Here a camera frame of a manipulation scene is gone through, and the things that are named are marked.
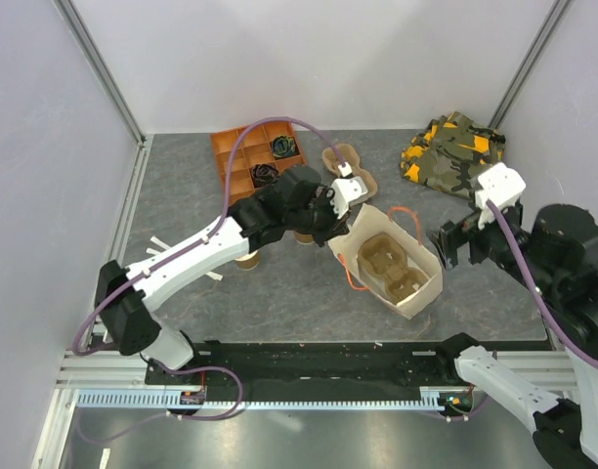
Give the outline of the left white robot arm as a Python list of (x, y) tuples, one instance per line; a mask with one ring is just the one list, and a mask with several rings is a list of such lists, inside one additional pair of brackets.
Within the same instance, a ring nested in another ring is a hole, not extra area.
[(345, 235), (350, 208), (364, 194), (358, 177), (326, 186), (316, 170), (295, 165), (169, 249), (127, 267), (115, 260), (104, 264), (96, 302), (113, 348), (123, 356), (143, 354), (162, 362), (178, 383), (193, 383), (201, 370), (193, 345), (157, 319), (155, 311), (196, 279), (287, 232), (310, 235), (318, 245)]

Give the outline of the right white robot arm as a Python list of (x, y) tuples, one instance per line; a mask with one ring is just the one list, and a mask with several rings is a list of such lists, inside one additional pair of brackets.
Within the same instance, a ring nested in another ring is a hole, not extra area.
[(491, 260), (530, 291), (564, 345), (579, 400), (538, 389), (466, 333), (437, 347), (434, 372), (445, 384), (480, 388), (518, 418), (551, 467), (598, 468), (598, 225), (586, 209), (551, 204), (525, 231), (522, 211), (516, 204), (479, 228), (482, 212), (475, 210), (427, 236), (445, 268), (457, 265), (457, 250), (466, 245), (470, 263)]

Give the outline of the brown paper cup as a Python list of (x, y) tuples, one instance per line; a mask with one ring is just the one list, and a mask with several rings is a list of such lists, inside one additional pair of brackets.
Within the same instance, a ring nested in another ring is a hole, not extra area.
[(301, 234), (301, 233), (295, 232), (294, 237), (301, 244), (311, 244), (314, 242), (314, 239), (310, 234)]
[(235, 259), (236, 265), (245, 271), (254, 269), (260, 262), (260, 255), (258, 251), (243, 255)]

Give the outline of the white paper takeout bag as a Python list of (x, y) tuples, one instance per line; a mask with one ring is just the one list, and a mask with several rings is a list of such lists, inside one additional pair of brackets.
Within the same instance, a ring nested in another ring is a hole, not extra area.
[(443, 291), (443, 268), (424, 244), (417, 213), (364, 204), (349, 232), (328, 242), (349, 285), (367, 291), (407, 320)]

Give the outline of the cardboard cup carrier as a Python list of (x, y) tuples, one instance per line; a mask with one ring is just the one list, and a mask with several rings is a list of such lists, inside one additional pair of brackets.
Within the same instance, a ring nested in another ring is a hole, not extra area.
[(368, 275), (383, 282), (386, 296), (395, 304), (427, 282), (422, 271), (408, 264), (406, 251), (386, 233), (377, 234), (362, 244), (358, 264)]
[[(337, 144), (335, 146), (339, 153), (345, 159), (345, 162), (350, 166), (353, 176), (359, 176), (367, 189), (367, 194), (356, 201), (356, 204), (367, 202), (370, 198), (376, 195), (378, 186), (372, 175), (361, 165), (361, 157), (356, 149), (349, 144)], [(321, 154), (322, 162), (325, 168), (336, 177), (341, 176), (339, 170), (339, 160), (332, 148), (326, 148)]]

